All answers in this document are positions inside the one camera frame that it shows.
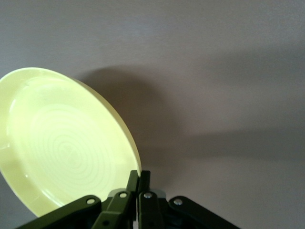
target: plate with concentric ridges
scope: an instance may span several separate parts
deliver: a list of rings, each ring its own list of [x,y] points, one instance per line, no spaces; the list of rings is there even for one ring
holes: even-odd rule
[[[141,163],[118,113],[60,73],[15,70],[0,80],[0,169],[37,216],[85,195],[105,200]]]

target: gray background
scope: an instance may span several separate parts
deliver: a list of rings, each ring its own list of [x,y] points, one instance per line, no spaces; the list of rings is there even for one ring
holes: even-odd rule
[[[1,76],[35,66],[87,83],[152,187],[243,229],[305,228],[304,61],[301,0],[0,3]],[[1,228],[33,218],[1,178]]]

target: concentric circle pattern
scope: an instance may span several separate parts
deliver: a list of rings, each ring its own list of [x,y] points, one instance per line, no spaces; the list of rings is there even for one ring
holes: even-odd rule
[[[2,90],[6,82],[15,89],[2,106],[7,123],[0,139],[7,147],[0,150],[1,172],[37,216],[86,195],[105,200],[126,187],[131,170],[140,171],[127,127],[96,92],[37,68],[4,80]]]

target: gray tabletop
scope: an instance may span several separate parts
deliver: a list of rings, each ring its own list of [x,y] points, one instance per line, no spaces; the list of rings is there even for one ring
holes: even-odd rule
[[[304,1],[0,4],[0,75],[35,66],[93,87],[152,187],[243,229],[305,228]],[[34,218],[1,178],[1,228]]]

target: round dish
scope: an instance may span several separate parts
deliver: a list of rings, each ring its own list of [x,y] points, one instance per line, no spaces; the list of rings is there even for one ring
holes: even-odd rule
[[[118,113],[96,91],[42,68],[0,80],[0,170],[37,216],[85,195],[102,201],[141,163]]]

